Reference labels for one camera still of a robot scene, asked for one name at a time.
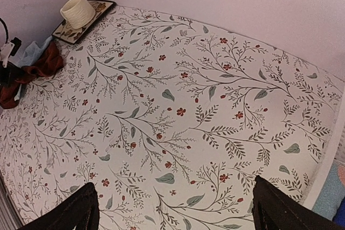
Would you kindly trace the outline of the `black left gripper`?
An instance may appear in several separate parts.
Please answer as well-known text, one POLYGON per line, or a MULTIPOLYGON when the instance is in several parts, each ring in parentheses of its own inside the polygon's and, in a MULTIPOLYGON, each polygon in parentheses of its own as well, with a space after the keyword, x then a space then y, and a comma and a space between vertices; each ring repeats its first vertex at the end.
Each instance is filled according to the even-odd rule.
POLYGON ((13 63, 8 63, 7 67, 3 66, 1 61, 1 86, 9 86, 20 77, 20 68, 14 65, 13 63))

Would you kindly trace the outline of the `dark red towel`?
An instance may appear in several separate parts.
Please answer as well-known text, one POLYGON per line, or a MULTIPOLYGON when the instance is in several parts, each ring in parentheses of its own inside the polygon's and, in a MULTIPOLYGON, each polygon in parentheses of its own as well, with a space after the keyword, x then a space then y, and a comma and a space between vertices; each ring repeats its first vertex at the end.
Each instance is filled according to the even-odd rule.
POLYGON ((24 66, 22 75, 16 77, 9 86, 1 86, 1 107, 12 109, 19 104, 15 101, 21 85, 27 85, 37 78, 48 78, 64 67, 64 60, 55 42, 50 42, 47 49, 32 66, 24 66))

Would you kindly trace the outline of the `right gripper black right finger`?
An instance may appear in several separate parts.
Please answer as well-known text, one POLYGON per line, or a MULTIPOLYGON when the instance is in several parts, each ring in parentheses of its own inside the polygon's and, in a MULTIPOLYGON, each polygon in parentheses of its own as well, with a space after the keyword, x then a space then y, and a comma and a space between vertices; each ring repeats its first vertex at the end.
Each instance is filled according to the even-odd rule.
POLYGON ((266 179, 256 176, 252 215, 255 229, 342 229, 303 207, 266 179))

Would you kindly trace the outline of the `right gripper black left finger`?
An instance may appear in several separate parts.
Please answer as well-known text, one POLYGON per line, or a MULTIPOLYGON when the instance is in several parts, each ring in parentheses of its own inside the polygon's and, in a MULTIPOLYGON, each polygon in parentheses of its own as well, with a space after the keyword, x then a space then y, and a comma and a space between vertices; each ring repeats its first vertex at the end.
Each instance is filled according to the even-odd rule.
POLYGON ((21 227, 31 229, 98 229, 100 210, 98 194, 89 182, 56 208, 21 227))

